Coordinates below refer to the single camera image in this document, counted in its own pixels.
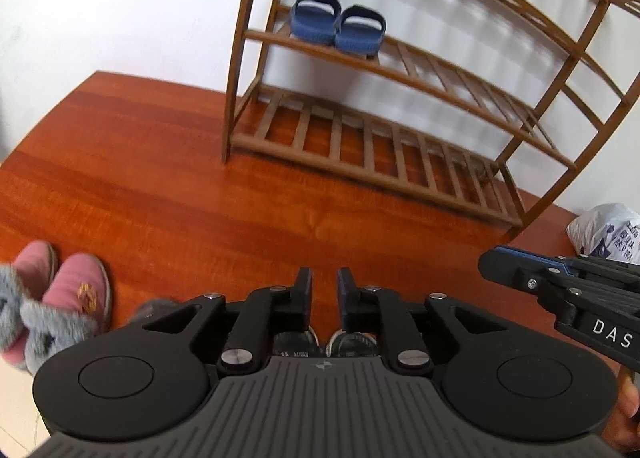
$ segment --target white wall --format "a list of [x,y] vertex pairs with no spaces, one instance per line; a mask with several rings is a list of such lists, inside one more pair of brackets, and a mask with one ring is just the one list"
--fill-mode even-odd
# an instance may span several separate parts
[[[535,104],[562,63],[540,33],[490,0],[340,0],[379,9],[388,32],[447,58]],[[574,38],[594,0],[530,0]],[[224,90],[239,0],[0,0],[0,149],[8,153],[31,127],[95,70],[155,77]],[[263,26],[270,0],[256,0],[252,25]],[[626,90],[640,70],[640,21],[611,10],[590,52]],[[248,45],[241,88],[253,77],[257,45]],[[376,76],[274,49],[269,82],[345,101],[431,131],[487,155],[508,137],[437,100]],[[612,96],[588,70],[572,84],[606,119]],[[565,154],[575,157],[593,128],[566,98],[545,123]],[[629,162],[640,109],[631,112],[606,148],[558,204],[580,212],[604,201],[640,210],[640,179]],[[562,167],[523,146],[510,168],[519,186],[542,194]]]

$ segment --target human hand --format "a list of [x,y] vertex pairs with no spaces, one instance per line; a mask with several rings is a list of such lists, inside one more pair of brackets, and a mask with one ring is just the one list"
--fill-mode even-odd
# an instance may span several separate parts
[[602,437],[617,451],[628,453],[640,449],[640,427],[634,416],[640,408],[640,393],[634,385],[634,372],[620,366],[618,401]]

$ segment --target yellow embroidery on slipper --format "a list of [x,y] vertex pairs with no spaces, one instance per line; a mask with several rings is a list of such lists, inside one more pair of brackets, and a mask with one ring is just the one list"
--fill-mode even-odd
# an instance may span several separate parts
[[98,296],[88,283],[82,283],[78,288],[78,300],[85,314],[92,314],[98,308]]

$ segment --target pair of pink slippers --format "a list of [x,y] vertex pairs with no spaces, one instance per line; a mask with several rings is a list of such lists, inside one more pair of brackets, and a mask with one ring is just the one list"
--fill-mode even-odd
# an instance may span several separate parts
[[0,354],[35,375],[56,353],[105,332],[111,286],[102,262],[74,254],[58,269],[52,245],[31,242],[0,265]]

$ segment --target shoe rack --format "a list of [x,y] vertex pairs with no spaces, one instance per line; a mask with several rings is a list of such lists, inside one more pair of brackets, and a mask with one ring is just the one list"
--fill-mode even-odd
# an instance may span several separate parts
[[[249,149],[504,223],[509,228],[506,237],[514,238],[574,181],[620,126],[640,96],[640,74],[628,90],[623,92],[603,67],[587,53],[590,41],[609,7],[618,6],[640,18],[640,0],[598,0],[577,40],[526,0],[495,1],[529,22],[566,54],[561,69],[538,103],[523,102],[475,74],[391,36],[385,37],[383,49],[391,52],[401,62],[398,66],[404,70],[385,66],[378,58],[353,56],[333,47],[301,41],[290,33],[287,21],[289,8],[281,0],[273,0],[265,30],[249,28],[254,0],[241,0],[226,87],[222,161],[227,161],[232,148]],[[261,43],[260,58],[251,84],[244,95],[237,96],[242,53],[247,41]],[[506,131],[510,134],[511,141],[495,160],[491,160],[366,111],[265,85],[262,78],[271,45],[377,74],[435,96]],[[568,79],[580,61],[600,77],[619,99],[613,113],[604,122],[568,84]],[[546,131],[540,124],[540,119],[559,93],[564,93],[575,104],[576,113],[582,113],[596,130],[593,139],[575,160],[567,158],[558,150],[553,142],[553,132]],[[267,98],[268,105],[254,131],[236,128],[248,105],[255,103],[258,98]],[[311,128],[318,124],[317,121],[310,121],[310,118],[317,115],[319,108],[324,111],[323,119],[330,122],[330,147],[326,154],[305,149],[305,140],[312,133]],[[285,143],[268,138],[274,117],[284,109],[287,112],[299,112],[299,118],[292,126],[292,141]],[[327,117],[326,111],[330,111],[331,117]],[[356,128],[360,133],[358,149],[361,150],[361,156],[357,157],[357,162],[341,157],[342,135],[346,125]],[[396,167],[391,174],[376,170],[374,147],[378,136],[386,137],[392,142]],[[525,207],[508,170],[510,157],[522,143],[527,143],[566,168],[564,174],[530,209]],[[414,178],[414,172],[408,175],[406,170],[405,156],[412,150],[418,153],[422,161],[420,170],[424,174],[420,175],[421,178]],[[439,185],[434,178],[434,161],[442,163],[446,168],[450,180],[448,185]],[[496,178],[498,174],[501,174],[502,179]]]

